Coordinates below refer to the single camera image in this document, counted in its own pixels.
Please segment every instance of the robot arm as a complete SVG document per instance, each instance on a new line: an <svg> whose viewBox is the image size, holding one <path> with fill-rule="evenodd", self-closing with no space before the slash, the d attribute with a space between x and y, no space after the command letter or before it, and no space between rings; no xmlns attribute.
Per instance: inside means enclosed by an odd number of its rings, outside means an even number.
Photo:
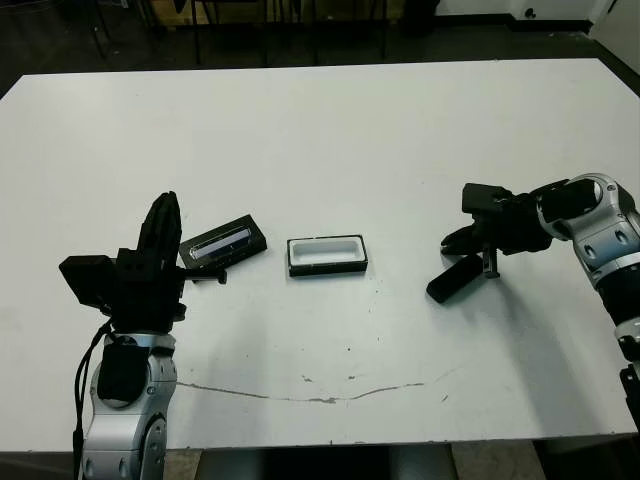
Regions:
<svg viewBox="0 0 640 480"><path fill-rule="evenodd" d="M443 254L483 253L483 269L498 276L496 249L505 255L545 250L553 238L572 241L594 289L616 325L632 362L620 373L627 404L640 428L640 215L613 179L586 174L513 195L502 187L467 184L462 210L474 224L447 236Z"/></svg>
<svg viewBox="0 0 640 480"><path fill-rule="evenodd" d="M187 279L217 278L224 271L176 266L181 236L175 193L163 193L142 224L135 250L116 259L69 257L60 270L83 305L109 317L94 337L75 382L74 479L160 480L167 441L167 409L176 387L173 322L183 320L179 300ZM85 439L82 406L91 351L106 336L93 374L93 419Z"/></svg>

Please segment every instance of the chair leg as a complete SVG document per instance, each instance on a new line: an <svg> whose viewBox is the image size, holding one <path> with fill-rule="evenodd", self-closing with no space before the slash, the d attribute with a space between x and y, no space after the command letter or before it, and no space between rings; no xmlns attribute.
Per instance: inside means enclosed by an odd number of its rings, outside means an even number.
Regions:
<svg viewBox="0 0 640 480"><path fill-rule="evenodd" d="M378 0L371 2L371 10L369 11L369 21L373 21L376 14L376 8L378 7Z"/></svg>
<svg viewBox="0 0 640 480"><path fill-rule="evenodd" d="M89 5L83 2L83 12L84 16L87 20L87 26L89 27L89 31L91 32L91 37L93 38L93 42L96 44L96 50L98 50L98 54L100 58L103 60L106 58L104 50L102 49L102 45L100 45L100 39L98 38L98 34L96 33L96 29L93 26L93 22L91 21L91 14L89 13Z"/></svg>
<svg viewBox="0 0 640 480"><path fill-rule="evenodd" d="M382 46L380 47L382 60L387 58L387 0L382 0Z"/></svg>
<svg viewBox="0 0 640 480"><path fill-rule="evenodd" d="M213 3L213 13L216 14L216 25L220 25L220 10L218 10L218 2L214 0L212 3Z"/></svg>
<svg viewBox="0 0 640 480"><path fill-rule="evenodd" d="M98 20L100 20L100 25L102 25L102 31L104 32L104 36L107 37L108 41L111 41L111 35L109 35L109 30L107 29L107 24L104 21L104 17L102 16L102 10L100 10L100 5L98 5L98 0L93 0L93 5L96 9L96 13L98 14Z"/></svg>
<svg viewBox="0 0 640 480"><path fill-rule="evenodd" d="M204 9L204 14L207 16L207 22L209 22L209 26L213 25L213 19L211 18L211 12L209 12L209 7L207 7L207 2L202 2L202 8Z"/></svg>
<svg viewBox="0 0 640 480"><path fill-rule="evenodd" d="M262 0L263 6L262 6L262 45L261 45L261 52L262 52L262 66L263 67L268 67L269 66L269 53L267 51L267 20L268 20L268 11L269 11L269 0Z"/></svg>
<svg viewBox="0 0 640 480"><path fill-rule="evenodd" d="M198 41L198 19L196 17L196 0L191 0L191 22L193 27L193 39L196 47L196 63L200 65L200 42Z"/></svg>
<svg viewBox="0 0 640 480"><path fill-rule="evenodd" d="M316 0L311 0L311 38L313 43L313 64L320 64L320 56L318 54L318 25L317 25L317 9Z"/></svg>

